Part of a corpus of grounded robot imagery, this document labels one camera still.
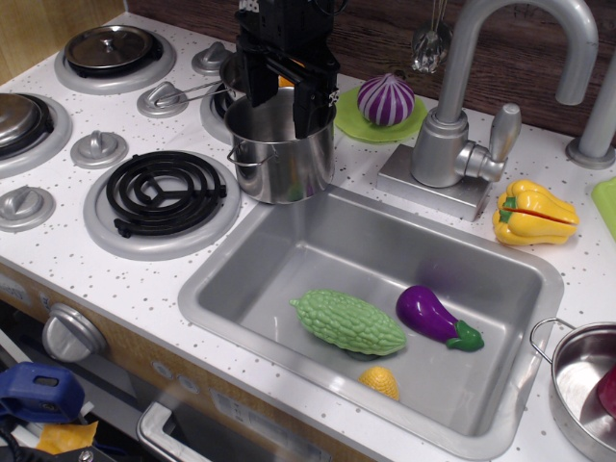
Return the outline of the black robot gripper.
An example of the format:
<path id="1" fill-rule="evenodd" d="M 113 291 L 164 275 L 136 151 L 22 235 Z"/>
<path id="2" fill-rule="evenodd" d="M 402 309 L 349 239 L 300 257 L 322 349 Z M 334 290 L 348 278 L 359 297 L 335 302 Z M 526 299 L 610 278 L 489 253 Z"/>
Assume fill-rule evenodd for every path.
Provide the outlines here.
<path id="1" fill-rule="evenodd" d="M 278 93 L 278 78 L 294 83 L 295 136 L 305 139 L 327 124 L 339 99 L 340 65 L 328 48 L 337 1 L 240 1 L 237 50 L 246 96 L 253 107 Z"/>

